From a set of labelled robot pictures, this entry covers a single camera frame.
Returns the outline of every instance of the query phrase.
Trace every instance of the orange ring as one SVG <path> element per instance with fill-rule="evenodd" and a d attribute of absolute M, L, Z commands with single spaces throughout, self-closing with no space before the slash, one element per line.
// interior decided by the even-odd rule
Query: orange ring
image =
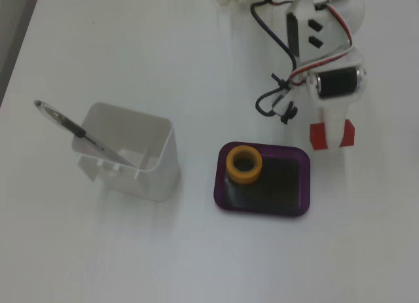
<path fill-rule="evenodd" d="M 234 165 L 235 160 L 240 158 L 249 158 L 253 162 L 253 168 L 249 171 L 240 171 Z M 252 184 L 255 182 L 262 170 L 262 156 L 259 152 L 250 146 L 237 146 L 233 148 L 227 156 L 227 175 L 234 182 L 239 184 Z"/>

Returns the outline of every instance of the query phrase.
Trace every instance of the tape roll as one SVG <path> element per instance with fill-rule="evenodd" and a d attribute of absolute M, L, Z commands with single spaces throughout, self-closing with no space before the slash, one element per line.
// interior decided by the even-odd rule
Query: tape roll
<path fill-rule="evenodd" d="M 252 184 L 262 170 L 262 156 L 250 146 L 233 148 L 227 156 L 227 175 L 238 184 Z"/>

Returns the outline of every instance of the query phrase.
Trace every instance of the black pen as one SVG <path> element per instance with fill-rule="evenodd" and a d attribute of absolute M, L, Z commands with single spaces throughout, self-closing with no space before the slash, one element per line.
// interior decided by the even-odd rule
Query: black pen
<path fill-rule="evenodd" d="M 75 124 L 65 115 L 61 114 L 55 108 L 50 106 L 49 104 L 42 102 L 40 100 L 35 100 L 35 106 L 40 110 L 40 112 L 49 118 L 53 123 L 69 130 L 73 133 L 76 137 L 78 137 L 81 141 L 88 143 L 90 146 L 93 146 L 100 154 L 102 154 L 107 159 L 118 162 L 119 164 L 124 164 L 126 166 L 130 166 L 135 168 L 135 166 L 127 161 L 127 159 L 121 157 L 115 151 L 106 147 L 103 143 L 98 141 L 95 137 L 91 136 L 86 130 L 82 129 L 80 126 Z"/>

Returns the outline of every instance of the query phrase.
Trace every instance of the white container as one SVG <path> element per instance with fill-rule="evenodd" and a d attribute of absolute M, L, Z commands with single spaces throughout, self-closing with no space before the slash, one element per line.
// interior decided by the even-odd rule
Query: white container
<path fill-rule="evenodd" d="M 172 195 L 179 164 L 168 119 L 96 103 L 81 126 L 137 167 L 108 160 L 74 137 L 71 146 L 79 154 L 77 164 L 92 181 L 98 176 L 107 189 L 151 200 Z"/>

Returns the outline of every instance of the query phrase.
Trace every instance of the gray wall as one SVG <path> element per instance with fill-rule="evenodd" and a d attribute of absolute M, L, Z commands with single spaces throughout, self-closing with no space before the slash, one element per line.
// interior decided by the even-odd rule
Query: gray wall
<path fill-rule="evenodd" d="M 0 103 L 37 0 L 0 0 Z"/>

